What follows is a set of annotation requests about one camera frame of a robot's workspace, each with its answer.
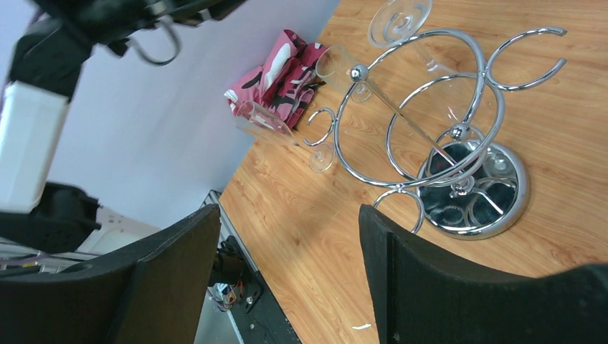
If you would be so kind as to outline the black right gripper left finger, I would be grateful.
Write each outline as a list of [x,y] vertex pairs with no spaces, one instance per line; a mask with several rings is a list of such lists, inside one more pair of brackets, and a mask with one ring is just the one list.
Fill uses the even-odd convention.
[[219,231],[211,204],[61,272],[3,276],[1,341],[194,342]]

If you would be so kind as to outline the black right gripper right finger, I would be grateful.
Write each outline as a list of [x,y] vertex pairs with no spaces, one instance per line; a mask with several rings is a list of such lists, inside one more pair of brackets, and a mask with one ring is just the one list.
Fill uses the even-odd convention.
[[368,204],[360,245],[380,343],[605,343],[607,265],[524,277],[460,257]]

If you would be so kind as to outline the patterned clear wine glass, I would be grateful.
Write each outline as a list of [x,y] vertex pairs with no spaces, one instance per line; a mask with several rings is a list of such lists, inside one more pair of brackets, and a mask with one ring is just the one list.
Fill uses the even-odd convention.
[[354,102],[365,102],[372,96],[371,89],[363,81],[369,78],[369,67],[359,62],[342,45],[333,45],[318,58],[315,72],[319,78],[337,92],[346,94],[352,84]]

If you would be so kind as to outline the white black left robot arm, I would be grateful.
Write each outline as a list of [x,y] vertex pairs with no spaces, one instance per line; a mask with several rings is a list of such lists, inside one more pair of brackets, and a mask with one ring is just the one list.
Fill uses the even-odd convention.
[[149,64],[133,38],[162,28],[177,52],[175,24],[220,21],[239,1],[38,1],[39,13],[14,45],[1,86],[1,237],[47,253],[75,251],[100,228],[98,200],[47,176],[82,66],[101,44],[129,49]]

